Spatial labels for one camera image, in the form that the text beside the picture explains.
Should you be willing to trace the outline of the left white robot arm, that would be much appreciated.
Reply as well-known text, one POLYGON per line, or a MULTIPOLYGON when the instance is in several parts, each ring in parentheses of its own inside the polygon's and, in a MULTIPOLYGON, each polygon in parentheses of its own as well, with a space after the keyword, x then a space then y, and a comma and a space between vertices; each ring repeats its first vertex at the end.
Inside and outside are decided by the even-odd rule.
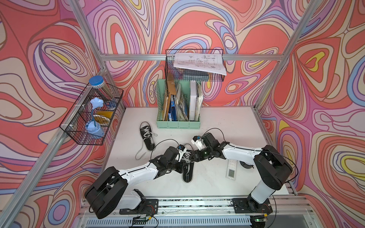
POLYGON ((191 150, 180 145, 170 146, 163 155, 132 169, 117 170, 108 167, 86 190, 84 197, 89 203, 89 212, 103 219, 115 209, 137 209, 145 200, 144 195, 134 186, 157 179, 168 172, 183 173, 188 166, 191 150))

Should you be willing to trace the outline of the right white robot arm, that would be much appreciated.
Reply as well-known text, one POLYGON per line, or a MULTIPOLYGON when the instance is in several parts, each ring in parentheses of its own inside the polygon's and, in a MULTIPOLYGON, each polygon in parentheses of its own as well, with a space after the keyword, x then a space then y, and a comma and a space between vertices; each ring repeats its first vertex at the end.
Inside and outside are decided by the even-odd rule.
POLYGON ((194 162, 221 158, 243 162, 248 169, 256 167, 261 180, 247 198, 252 206, 264 204, 269 196, 282 188, 293 172, 286 159, 270 145, 263 148, 237 146, 227 141, 219 142, 211 133, 194 136, 192 143, 198 148, 190 156, 194 162))

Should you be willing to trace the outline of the black sneaker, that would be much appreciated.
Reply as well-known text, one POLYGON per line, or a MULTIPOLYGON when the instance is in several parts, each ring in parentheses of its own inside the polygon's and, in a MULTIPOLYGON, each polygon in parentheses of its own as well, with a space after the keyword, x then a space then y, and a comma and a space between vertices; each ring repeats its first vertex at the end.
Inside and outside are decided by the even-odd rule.
POLYGON ((140 131, 140 136, 142 138, 142 145, 141 148, 135 154, 136 160, 142 159, 147 152, 152 152, 155 149, 156 144, 154 142, 153 137, 158 136, 158 134, 155 134, 152 131, 151 125, 146 121, 143 121, 140 124, 139 131, 140 131))
POLYGON ((191 152, 187 151, 181 159, 183 163, 182 179, 185 183, 189 183, 193 179, 194 162, 190 160, 191 152))

